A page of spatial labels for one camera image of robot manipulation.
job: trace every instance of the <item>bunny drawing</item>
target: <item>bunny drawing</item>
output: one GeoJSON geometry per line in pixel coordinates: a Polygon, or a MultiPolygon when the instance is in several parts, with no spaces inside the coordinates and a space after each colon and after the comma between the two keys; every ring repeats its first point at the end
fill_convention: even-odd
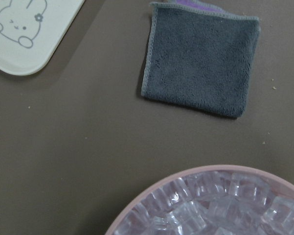
{"type": "Polygon", "coordinates": [[[0,10],[0,33],[25,48],[32,48],[46,8],[46,0],[10,0],[0,10]]]}

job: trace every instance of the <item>gray cloth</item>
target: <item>gray cloth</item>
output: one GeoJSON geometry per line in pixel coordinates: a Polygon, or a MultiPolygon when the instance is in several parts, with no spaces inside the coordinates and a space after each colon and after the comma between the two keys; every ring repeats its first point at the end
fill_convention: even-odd
{"type": "Polygon", "coordinates": [[[152,3],[141,95],[228,117],[245,110],[257,17],[152,3]]]}

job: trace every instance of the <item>brown table surface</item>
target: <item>brown table surface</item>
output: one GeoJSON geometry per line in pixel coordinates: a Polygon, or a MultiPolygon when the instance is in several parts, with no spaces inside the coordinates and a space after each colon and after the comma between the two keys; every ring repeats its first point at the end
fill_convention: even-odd
{"type": "Polygon", "coordinates": [[[149,0],[87,0],[41,72],[0,71],[0,235],[104,234],[141,191],[196,166],[294,184],[294,0],[207,2],[261,18],[236,120],[140,97],[149,0]]]}

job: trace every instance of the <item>pink bowl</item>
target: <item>pink bowl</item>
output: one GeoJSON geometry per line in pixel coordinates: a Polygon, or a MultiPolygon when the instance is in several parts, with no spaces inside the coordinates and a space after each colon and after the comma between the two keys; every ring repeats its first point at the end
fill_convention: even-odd
{"type": "Polygon", "coordinates": [[[174,175],[168,176],[164,178],[163,180],[160,180],[159,182],[155,183],[154,185],[147,188],[144,192],[142,192],[140,195],[138,195],[128,206],[119,214],[119,216],[115,219],[115,221],[112,223],[112,225],[109,227],[105,235],[112,235],[119,223],[124,219],[124,217],[127,215],[127,213],[133,209],[133,207],[138,204],[141,200],[143,200],[147,195],[149,195],[154,190],[158,189],[159,187],[162,187],[163,185],[179,178],[184,177],[191,174],[201,173],[205,171],[227,171],[229,173],[233,172],[241,172],[241,173],[248,173],[257,175],[262,178],[262,180],[266,181],[270,186],[271,190],[276,195],[281,195],[285,197],[289,197],[294,199],[294,185],[287,182],[286,180],[283,180],[282,178],[277,177],[276,175],[267,173],[262,170],[258,170],[251,167],[246,166],[239,166],[239,165],[208,165],[208,166],[201,166],[197,168],[192,168],[188,170],[181,171],[179,173],[176,173],[174,175]]]}

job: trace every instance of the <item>white tray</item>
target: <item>white tray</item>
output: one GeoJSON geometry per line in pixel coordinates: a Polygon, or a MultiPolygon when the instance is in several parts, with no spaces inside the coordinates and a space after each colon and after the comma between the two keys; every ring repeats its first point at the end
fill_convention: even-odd
{"type": "Polygon", "coordinates": [[[0,0],[0,70],[29,75],[42,69],[84,0],[0,0]]]}

